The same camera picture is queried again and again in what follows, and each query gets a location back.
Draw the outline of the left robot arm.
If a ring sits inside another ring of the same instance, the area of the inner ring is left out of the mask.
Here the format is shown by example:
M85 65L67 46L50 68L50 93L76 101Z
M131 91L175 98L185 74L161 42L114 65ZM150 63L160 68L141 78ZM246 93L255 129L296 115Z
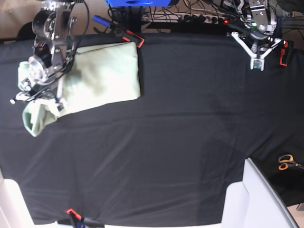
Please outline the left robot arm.
M250 69L264 71L266 57L282 42L276 37L277 17L267 0L240 0L233 2L243 28L230 36L250 57Z

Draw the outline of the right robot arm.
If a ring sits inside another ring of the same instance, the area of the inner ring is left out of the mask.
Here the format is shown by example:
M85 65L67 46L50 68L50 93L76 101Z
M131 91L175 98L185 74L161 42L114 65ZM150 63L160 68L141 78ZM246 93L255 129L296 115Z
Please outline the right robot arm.
M20 92L10 102L37 102L55 116L63 105L63 82L74 63L81 39L73 34L77 19L71 16L73 7L84 0L44 0L32 22L35 34L33 55L21 63L18 72Z

